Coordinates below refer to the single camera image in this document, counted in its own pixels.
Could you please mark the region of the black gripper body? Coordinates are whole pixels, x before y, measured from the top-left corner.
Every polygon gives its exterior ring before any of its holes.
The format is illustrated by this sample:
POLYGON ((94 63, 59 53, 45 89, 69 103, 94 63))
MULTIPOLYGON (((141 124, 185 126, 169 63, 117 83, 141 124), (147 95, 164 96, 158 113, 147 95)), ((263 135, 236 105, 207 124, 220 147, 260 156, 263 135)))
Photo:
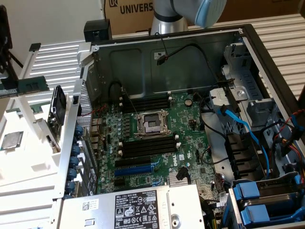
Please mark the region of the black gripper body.
POLYGON ((10 52, 12 40, 8 20, 7 9, 4 5, 0 6, 0 71, 8 68, 10 62, 10 52))

